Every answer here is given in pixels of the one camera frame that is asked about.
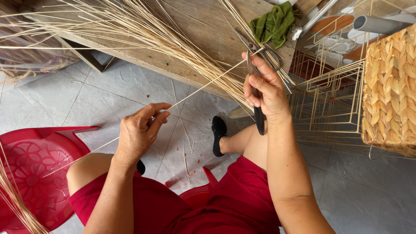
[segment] braided weave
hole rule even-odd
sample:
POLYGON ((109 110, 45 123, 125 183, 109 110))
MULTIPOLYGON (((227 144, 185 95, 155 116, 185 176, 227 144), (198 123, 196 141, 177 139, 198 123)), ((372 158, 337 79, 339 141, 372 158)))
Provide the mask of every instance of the braided weave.
POLYGON ((416 24, 369 45, 366 54, 362 140, 416 155, 416 24))

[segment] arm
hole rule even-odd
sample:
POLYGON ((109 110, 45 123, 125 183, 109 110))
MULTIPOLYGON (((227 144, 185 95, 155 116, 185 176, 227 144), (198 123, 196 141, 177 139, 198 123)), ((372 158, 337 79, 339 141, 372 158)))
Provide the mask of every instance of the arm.
POLYGON ((160 113, 160 110, 169 107, 171 105, 167 103, 149 104, 122 119, 119 146, 84 234, 133 233, 134 171, 141 156, 155 141, 162 124, 167 123, 170 113, 160 113))
POLYGON ((252 60, 262 75, 246 77, 244 94, 267 116, 267 178, 280 222, 287 234, 334 234, 316 203, 282 81, 263 59, 254 55, 252 60), (252 95, 251 87, 262 93, 260 98, 252 95))

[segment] metal pipe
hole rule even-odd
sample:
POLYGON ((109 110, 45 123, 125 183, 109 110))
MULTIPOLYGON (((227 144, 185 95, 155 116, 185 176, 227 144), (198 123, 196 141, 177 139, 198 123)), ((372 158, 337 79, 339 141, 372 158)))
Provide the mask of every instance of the metal pipe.
POLYGON ((337 3, 338 0, 330 0, 319 12, 316 14, 315 17, 313 17, 302 29, 302 33, 300 34, 300 37, 303 37, 310 28, 319 20, 319 18, 324 15, 335 3, 337 3))
POLYGON ((374 16, 361 15, 355 18, 352 27, 355 30, 360 30, 364 32, 374 32, 391 35, 411 25, 413 24, 407 22, 400 22, 396 20, 378 18, 374 16))

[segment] woman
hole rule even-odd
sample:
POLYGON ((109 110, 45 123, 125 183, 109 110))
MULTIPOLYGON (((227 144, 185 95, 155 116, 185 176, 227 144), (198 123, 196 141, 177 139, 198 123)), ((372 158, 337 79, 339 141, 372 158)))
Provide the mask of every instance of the woman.
POLYGON ((252 60, 262 75, 246 77, 244 95, 267 116, 266 134, 259 135, 252 125, 227 137, 225 123, 213 119, 214 155, 242 156, 228 167, 207 205, 192 210, 164 185, 136 171, 170 115, 160 111, 170 104, 149 104, 122 119, 114 155, 89 154, 69 169, 70 202, 86 225, 84 233, 253 234, 279 233, 279 226, 287 234, 334 233, 316 203, 282 81, 263 59, 254 55, 252 60), (262 92, 260 98, 251 87, 262 92))

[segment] chair backrest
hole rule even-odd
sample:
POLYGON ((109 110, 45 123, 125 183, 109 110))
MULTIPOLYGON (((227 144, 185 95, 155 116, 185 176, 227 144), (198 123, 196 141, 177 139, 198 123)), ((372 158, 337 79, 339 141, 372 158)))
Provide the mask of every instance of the chair backrest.
POLYGON ((211 171, 208 168, 203 167, 203 170, 208 178, 209 183, 203 186, 189 189, 179 195, 180 198, 182 198, 193 209, 203 207, 207 204, 211 190, 218 183, 218 180, 215 178, 215 176, 211 173, 211 171))
MULTIPOLYGON (((88 147, 74 134, 94 131, 99 127, 28 128, 0 135, 6 158, 0 157, 6 171, 10 166, 25 206, 38 221, 54 230, 67 221, 74 211, 68 203, 66 174, 69 167, 48 173, 89 153, 88 147)), ((0 199, 0 232, 28 233, 8 205, 0 199)))

